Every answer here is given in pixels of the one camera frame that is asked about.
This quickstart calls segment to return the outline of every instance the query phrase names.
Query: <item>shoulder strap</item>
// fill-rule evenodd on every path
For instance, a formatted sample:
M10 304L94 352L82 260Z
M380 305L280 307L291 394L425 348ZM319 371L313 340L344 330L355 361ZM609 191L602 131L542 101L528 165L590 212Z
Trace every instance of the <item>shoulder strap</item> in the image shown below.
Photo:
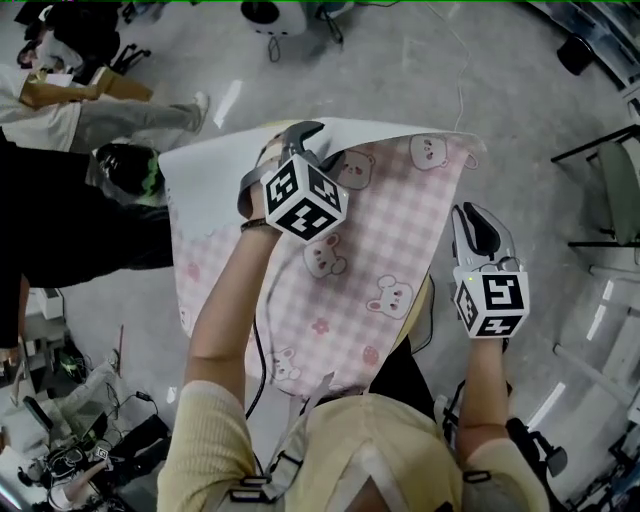
M283 512L285 493L293 485L304 463L307 449L306 426L313 408L329 392L334 373L325 375L311 395L295 426L276 449L276 455L263 477L246 477L240 482L226 482L224 492L216 487L209 493L206 512Z

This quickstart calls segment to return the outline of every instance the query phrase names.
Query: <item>beige shirt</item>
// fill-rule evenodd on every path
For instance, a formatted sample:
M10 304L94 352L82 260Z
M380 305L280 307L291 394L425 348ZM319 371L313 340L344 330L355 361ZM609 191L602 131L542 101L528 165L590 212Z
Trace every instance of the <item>beige shirt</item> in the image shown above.
M361 467L363 446L384 460L411 511L436 510L445 503L461 510L463 469L502 475L528 510L548 511L542 485L510 440L483 445L460 468L431 419L380 395L341 398L317 407L309 417L307 442L302 468L285 496L287 511L325 511L340 502L336 493L345 492L341 489L350 470ZM238 400L213 383L185 386L158 479L158 510L199 512L214 484L238 481L254 471Z

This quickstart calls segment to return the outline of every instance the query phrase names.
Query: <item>wristband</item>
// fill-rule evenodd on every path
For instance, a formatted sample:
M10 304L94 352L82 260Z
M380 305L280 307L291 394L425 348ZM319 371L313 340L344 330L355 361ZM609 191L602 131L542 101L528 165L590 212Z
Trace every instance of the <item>wristband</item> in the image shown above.
M244 233L247 229L260 228L262 226L269 226L269 224L267 224L267 219L262 218L262 219L248 220L247 222L245 222L240 226L240 232Z

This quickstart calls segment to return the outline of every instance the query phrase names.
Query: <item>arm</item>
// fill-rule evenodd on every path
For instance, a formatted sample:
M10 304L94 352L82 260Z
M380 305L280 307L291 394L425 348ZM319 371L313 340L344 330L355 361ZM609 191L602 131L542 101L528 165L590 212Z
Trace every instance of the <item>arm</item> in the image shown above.
M26 82L20 93L20 101L26 106L37 110L57 103L95 100L98 99L99 95L95 86L76 88Z
M263 217L261 185L251 196L252 218ZM200 312L171 448L158 477L160 512L200 512L208 497L224 495L225 482L255 474L242 406L244 356L269 257L279 238L269 227L245 231Z
M262 186L252 190L252 218L264 217ZM220 384L244 403L244 356L269 258L280 239L270 227L245 231L193 329L185 384Z
M466 461L480 446L508 438L508 396L502 367L502 341L475 339L460 410L456 449Z
M82 492L82 490L87 485L89 485L89 481L106 467L106 460L103 460L99 464L91 467L90 469L82 473L82 475L80 475L78 478L73 480L69 485L65 486L64 495L71 503L74 503L80 497L80 493Z

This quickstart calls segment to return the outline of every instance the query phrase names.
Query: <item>cardboard box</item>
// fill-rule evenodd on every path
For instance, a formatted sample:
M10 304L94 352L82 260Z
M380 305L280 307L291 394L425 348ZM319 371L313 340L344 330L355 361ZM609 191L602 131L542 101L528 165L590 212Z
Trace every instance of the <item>cardboard box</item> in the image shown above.
M107 94L119 100L149 101L153 96L153 91L148 87L106 67L96 72L91 84L96 85L101 94Z

